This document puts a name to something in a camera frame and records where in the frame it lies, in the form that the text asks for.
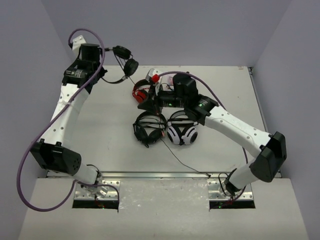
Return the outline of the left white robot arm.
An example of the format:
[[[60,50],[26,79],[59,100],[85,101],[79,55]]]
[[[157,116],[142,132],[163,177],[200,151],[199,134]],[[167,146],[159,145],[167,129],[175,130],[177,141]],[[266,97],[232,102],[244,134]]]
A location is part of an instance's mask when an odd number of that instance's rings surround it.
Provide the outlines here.
[[[104,73],[101,55],[97,44],[80,45],[75,61],[63,73],[52,124],[30,150],[42,169],[67,174],[88,185],[96,183],[98,171],[85,165],[81,155],[71,150],[71,141],[81,108]]]

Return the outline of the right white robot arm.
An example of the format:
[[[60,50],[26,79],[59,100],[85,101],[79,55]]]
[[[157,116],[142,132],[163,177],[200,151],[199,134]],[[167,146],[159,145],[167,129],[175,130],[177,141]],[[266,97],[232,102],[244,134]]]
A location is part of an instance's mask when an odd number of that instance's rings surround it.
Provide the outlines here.
[[[285,136],[278,131],[271,134],[259,130],[232,115],[217,98],[200,94],[196,84],[198,77],[191,73],[172,71],[171,74],[173,90],[165,91],[162,83],[166,73],[150,69],[144,79],[150,89],[139,102],[138,109],[160,115],[163,108],[180,108],[192,124],[218,131],[249,153],[253,159],[232,170],[224,181],[230,196],[256,181],[272,182],[287,158]]]

